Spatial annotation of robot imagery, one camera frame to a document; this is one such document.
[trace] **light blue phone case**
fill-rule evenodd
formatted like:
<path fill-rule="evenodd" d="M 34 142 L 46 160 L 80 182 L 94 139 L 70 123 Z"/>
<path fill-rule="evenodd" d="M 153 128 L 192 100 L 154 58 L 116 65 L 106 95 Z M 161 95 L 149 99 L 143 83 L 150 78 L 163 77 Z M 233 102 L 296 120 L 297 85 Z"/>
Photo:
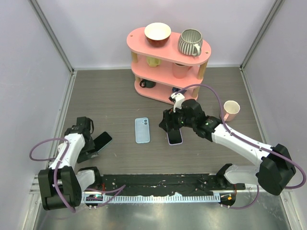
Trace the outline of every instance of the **light blue phone case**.
<path fill-rule="evenodd" d="M 135 142 L 138 144 L 148 143 L 149 135 L 149 120 L 147 117 L 136 118 L 135 124 Z"/>

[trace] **smartphone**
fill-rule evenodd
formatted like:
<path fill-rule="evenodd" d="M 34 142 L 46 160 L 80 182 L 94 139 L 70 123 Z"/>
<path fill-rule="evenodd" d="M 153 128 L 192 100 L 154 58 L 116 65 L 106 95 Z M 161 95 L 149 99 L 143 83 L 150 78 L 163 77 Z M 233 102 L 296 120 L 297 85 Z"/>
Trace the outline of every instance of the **smartphone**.
<path fill-rule="evenodd" d="M 99 152 L 100 150 L 102 150 L 111 141 L 112 141 L 112 137 L 107 132 L 103 132 L 102 134 L 100 134 L 94 140 L 96 152 Z"/>
<path fill-rule="evenodd" d="M 183 142 L 181 130 L 171 130 L 166 135 L 169 145 L 180 145 Z"/>
<path fill-rule="evenodd" d="M 149 135 L 149 120 L 147 117 L 136 118 L 135 125 L 135 142 L 138 144 L 148 143 Z"/>

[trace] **yellow cup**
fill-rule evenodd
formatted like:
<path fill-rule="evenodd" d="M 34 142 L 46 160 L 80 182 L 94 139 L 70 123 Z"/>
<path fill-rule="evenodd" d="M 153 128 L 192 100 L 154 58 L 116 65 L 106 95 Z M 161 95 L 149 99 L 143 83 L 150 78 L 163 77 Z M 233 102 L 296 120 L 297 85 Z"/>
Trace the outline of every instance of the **yellow cup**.
<path fill-rule="evenodd" d="M 157 67 L 161 64 L 161 60 L 154 57 L 146 57 L 146 61 L 150 67 Z"/>

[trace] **pink mug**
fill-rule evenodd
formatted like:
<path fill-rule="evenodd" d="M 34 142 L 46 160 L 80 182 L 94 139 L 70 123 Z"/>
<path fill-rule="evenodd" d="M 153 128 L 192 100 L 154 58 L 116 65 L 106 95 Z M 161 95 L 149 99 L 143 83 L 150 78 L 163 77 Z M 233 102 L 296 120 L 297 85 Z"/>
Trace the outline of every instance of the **pink mug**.
<path fill-rule="evenodd" d="M 240 111 L 240 105 L 235 101 L 224 103 L 224 121 L 232 121 Z"/>
<path fill-rule="evenodd" d="M 189 69 L 192 68 L 192 66 L 185 66 L 177 63 L 173 63 L 172 71 L 175 78 L 181 79 L 184 78 Z"/>

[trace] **gray wood surface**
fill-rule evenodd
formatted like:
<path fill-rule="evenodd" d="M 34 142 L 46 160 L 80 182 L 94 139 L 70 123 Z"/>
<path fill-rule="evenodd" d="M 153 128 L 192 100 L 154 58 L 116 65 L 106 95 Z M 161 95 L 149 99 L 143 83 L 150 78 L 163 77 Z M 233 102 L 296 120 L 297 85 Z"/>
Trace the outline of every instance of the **gray wood surface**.
<path fill-rule="evenodd" d="M 260 141 L 248 95 L 239 68 L 207 68 L 203 83 L 219 93 L 223 103 L 235 100 L 241 111 L 229 125 Z M 106 173 L 215 173 L 224 164 L 250 165 L 232 150 L 199 138 L 190 128 L 182 128 L 183 144 L 169 146 L 166 133 L 158 127 L 162 112 L 170 104 L 140 96 L 134 89 L 131 70 L 78 71 L 64 124 L 65 131 L 79 116 L 93 119 L 93 138 L 108 132 L 113 141 L 99 157 L 77 164 L 76 169 L 97 166 Z M 207 115 L 218 116 L 214 94 L 201 88 L 198 102 Z M 147 117 L 151 141 L 135 142 L 134 119 Z"/>

